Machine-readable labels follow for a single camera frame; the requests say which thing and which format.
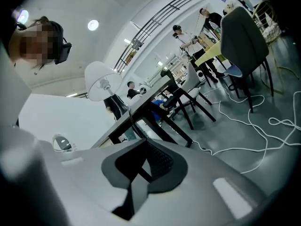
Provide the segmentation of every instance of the black jacket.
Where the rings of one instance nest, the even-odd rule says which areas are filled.
[[[137,90],[134,90],[134,89],[129,89],[127,93],[128,93],[128,95],[131,97],[131,99],[132,99],[134,96],[140,94]]]
[[[222,20],[222,16],[219,15],[218,13],[210,13],[209,18],[205,19],[205,27],[207,29],[214,30],[213,27],[211,27],[209,21],[211,21],[212,23],[215,23],[217,26],[221,27],[221,20]]]

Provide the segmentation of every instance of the lamp shade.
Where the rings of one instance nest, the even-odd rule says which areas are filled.
[[[86,88],[90,100],[101,101],[111,96],[102,88],[102,80],[107,80],[111,91],[115,93],[121,85],[122,77],[103,62],[94,61],[85,69]]]

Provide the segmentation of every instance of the ceiling light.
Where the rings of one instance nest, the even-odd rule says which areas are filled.
[[[91,30],[91,31],[94,31],[96,28],[98,28],[98,21],[97,20],[91,20],[89,23],[88,23],[88,29]]]
[[[66,96],[66,97],[73,97],[73,96],[77,96],[77,93],[74,93],[74,94],[68,95],[68,96]]]
[[[131,41],[130,41],[130,40],[127,40],[127,39],[124,39],[124,42],[125,42],[125,43],[131,43]]]
[[[17,21],[19,23],[25,24],[28,20],[29,13],[27,10],[22,10],[20,16],[18,17]]]

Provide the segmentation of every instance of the black table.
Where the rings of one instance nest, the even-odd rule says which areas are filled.
[[[172,129],[174,129],[181,137],[186,141],[186,147],[190,147],[192,144],[192,139],[182,131],[171,119],[168,118],[167,112],[161,109],[159,106],[152,103],[152,99],[160,94],[167,87],[170,79],[165,76],[161,78],[157,83],[147,91],[143,97],[141,97],[134,105],[131,106],[131,114],[134,122],[142,119],[162,140],[175,143],[176,142],[168,135],[156,122],[152,119],[151,116],[148,116],[149,113],[157,113],[162,120],[164,120]],[[94,144],[92,148],[101,146],[108,139],[112,143],[120,143],[119,137],[130,127],[132,122],[130,120],[129,112],[121,116],[121,118]]]

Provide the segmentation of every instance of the blue chair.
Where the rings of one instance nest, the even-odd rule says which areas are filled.
[[[253,19],[248,12],[238,7],[231,13],[227,14],[221,21],[221,53],[226,57],[232,66],[226,70],[232,80],[234,89],[239,98],[237,84],[233,77],[238,78],[244,93],[247,95],[251,112],[253,106],[251,95],[246,84],[246,77],[251,76],[252,72],[263,65],[268,72],[271,94],[274,96],[273,81],[269,64],[266,56],[269,54],[268,46]]]

